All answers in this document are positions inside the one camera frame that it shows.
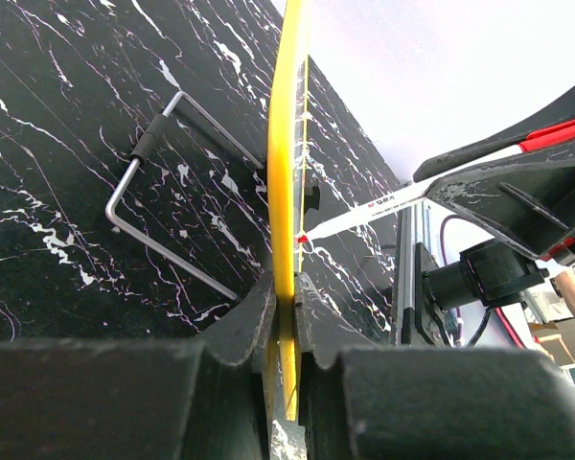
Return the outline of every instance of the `marble surface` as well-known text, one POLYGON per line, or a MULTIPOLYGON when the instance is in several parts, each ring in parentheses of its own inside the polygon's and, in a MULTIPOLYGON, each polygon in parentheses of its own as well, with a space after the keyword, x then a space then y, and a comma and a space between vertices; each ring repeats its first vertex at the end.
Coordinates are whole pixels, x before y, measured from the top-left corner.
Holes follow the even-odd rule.
MULTIPOLYGON (((192 336, 232 307, 104 206, 179 88, 264 160, 280 25, 266 0, 0 0, 0 340, 192 336)), ((187 110, 171 119, 119 214, 243 295, 270 261, 265 183, 194 122, 187 110)), ((314 62, 308 164, 322 197, 307 228, 397 185, 314 62)), ((379 342, 395 232, 384 218, 320 241, 304 263, 379 342)))

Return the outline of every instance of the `white ceiling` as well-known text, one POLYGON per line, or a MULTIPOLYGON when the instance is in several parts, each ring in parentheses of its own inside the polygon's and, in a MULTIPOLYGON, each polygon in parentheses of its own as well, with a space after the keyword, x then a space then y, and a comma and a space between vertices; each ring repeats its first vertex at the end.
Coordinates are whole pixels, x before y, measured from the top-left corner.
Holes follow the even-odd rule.
POLYGON ((311 56, 401 179, 575 83, 575 0, 311 0, 310 23, 311 56))

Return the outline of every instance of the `red stripe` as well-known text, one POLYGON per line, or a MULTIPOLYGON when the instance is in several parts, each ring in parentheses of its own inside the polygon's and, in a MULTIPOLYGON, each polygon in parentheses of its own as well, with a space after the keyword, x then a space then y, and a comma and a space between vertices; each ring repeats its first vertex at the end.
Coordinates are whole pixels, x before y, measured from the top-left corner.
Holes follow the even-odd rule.
POLYGON ((560 244, 556 244, 554 247, 552 247, 549 250, 549 252, 547 254, 545 254, 543 257, 541 257, 540 259, 544 262, 551 261, 552 258, 556 254, 558 254, 562 249, 565 249, 566 247, 570 246, 574 242, 575 242, 575 239, 573 237, 568 237, 566 240, 564 240, 560 244))
POLYGON ((528 134, 519 146, 524 152, 544 149, 575 139, 575 120, 528 134))
POLYGON ((524 348, 524 342, 522 342, 521 338, 519 338, 518 333, 507 319, 505 312, 502 309, 496 309, 496 314, 500 318, 500 321, 502 322, 503 326, 505 327, 505 329, 507 330, 513 341, 516 343, 516 345, 519 348, 524 348))

